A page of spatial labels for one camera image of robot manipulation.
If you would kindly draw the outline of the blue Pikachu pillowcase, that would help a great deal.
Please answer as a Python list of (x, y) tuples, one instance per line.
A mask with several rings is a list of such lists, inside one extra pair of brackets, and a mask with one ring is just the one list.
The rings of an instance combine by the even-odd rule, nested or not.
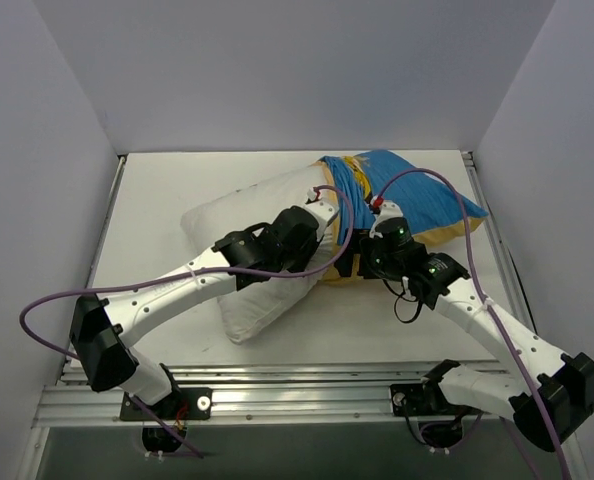
[(352, 207), (325, 191), (325, 198), (340, 206), (339, 217), (329, 227), (313, 259), (315, 265), (334, 256), (344, 242), (350, 224), (368, 230), (374, 216), (368, 203), (378, 193), (399, 206), (413, 238), (427, 247), (439, 247), (476, 230), (488, 217), (487, 211), (463, 196), (455, 194), (441, 181), (415, 173), (415, 166), (388, 150), (373, 150), (354, 156), (324, 156), (308, 166), (307, 181), (312, 186), (334, 185), (344, 192)]

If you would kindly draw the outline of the white pillow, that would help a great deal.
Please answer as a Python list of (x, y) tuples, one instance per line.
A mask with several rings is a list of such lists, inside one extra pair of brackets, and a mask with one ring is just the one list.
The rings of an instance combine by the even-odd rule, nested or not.
[[(181, 216), (180, 226), (194, 251), (201, 253), (232, 231), (272, 222), (283, 209), (304, 203), (312, 187), (331, 183), (324, 167), (314, 164), (196, 206)], [(319, 272), (293, 279), (272, 278), (219, 297), (226, 337), (234, 344), (243, 344), (257, 336), (324, 277), (325, 273)]]

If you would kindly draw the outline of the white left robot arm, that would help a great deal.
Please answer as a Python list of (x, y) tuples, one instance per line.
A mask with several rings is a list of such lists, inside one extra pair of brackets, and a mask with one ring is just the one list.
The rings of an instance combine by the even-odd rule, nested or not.
[(80, 296), (71, 343), (91, 389), (120, 388), (154, 418), (171, 417), (179, 387), (167, 367), (140, 354), (136, 343), (184, 311), (263, 282), (271, 272), (304, 271), (336, 214), (325, 201), (291, 206), (271, 223), (226, 234), (156, 286)]

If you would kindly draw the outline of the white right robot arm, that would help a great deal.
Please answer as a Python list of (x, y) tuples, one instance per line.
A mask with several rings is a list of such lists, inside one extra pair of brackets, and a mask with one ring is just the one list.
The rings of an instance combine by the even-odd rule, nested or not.
[(479, 373), (444, 360), (423, 377), (421, 400), (432, 412), (468, 406), (512, 421), (534, 446), (552, 452), (594, 413), (594, 360), (543, 340), (490, 296), (450, 255), (427, 251), (403, 217), (356, 229), (349, 251), (360, 276), (397, 282), (418, 308), (458, 325), (507, 371)]

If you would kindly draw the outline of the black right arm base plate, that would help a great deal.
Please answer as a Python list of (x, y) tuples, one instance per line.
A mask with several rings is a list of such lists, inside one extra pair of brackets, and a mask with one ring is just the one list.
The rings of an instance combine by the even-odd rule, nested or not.
[(421, 383), (396, 383), (389, 386), (391, 410), (395, 417), (427, 417), (477, 415), (478, 410), (432, 400)]

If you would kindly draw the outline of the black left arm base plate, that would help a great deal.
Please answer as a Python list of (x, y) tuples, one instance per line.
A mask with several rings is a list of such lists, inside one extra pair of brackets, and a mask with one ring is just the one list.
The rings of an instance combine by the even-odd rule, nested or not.
[[(147, 408), (164, 421), (208, 420), (211, 417), (213, 390), (208, 387), (182, 387)], [(149, 421), (151, 417), (127, 394), (121, 403), (121, 421)]]

